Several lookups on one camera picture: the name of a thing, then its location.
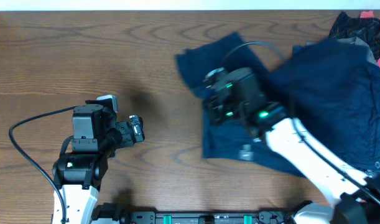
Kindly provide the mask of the navy blue shorts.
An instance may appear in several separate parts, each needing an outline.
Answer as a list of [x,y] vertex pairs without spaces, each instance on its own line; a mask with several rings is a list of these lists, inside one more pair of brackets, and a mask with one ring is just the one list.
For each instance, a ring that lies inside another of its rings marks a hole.
[[[187,49],[176,55],[178,72],[184,84],[197,98],[205,100],[211,97],[213,92],[206,88],[203,80],[209,72],[217,68],[236,70],[251,67],[256,73],[267,76],[269,71],[248,47],[242,47],[223,60],[230,50],[243,43],[241,36],[234,32],[211,44]],[[219,126],[212,125],[206,109],[203,109],[202,157],[253,162],[296,177],[304,176],[289,161],[270,150],[265,143],[251,138],[240,121],[229,120]]]

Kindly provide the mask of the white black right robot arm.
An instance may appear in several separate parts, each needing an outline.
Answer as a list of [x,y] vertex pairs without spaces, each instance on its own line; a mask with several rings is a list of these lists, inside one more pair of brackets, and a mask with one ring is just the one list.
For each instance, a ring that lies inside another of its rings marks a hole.
[[213,95],[204,102],[213,124],[238,119],[322,193],[328,206],[305,202],[283,223],[380,223],[380,174],[368,176],[340,159],[260,87],[250,68],[217,68],[205,76]]

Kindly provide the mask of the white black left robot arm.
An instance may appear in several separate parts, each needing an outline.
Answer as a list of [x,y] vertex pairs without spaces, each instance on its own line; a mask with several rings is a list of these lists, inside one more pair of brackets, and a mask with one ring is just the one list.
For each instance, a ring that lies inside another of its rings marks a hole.
[[53,223],[123,223],[124,211],[97,205],[108,159],[117,149],[145,140],[143,120],[131,115],[118,122],[112,107],[87,104],[73,110],[72,151],[60,153],[53,165]]

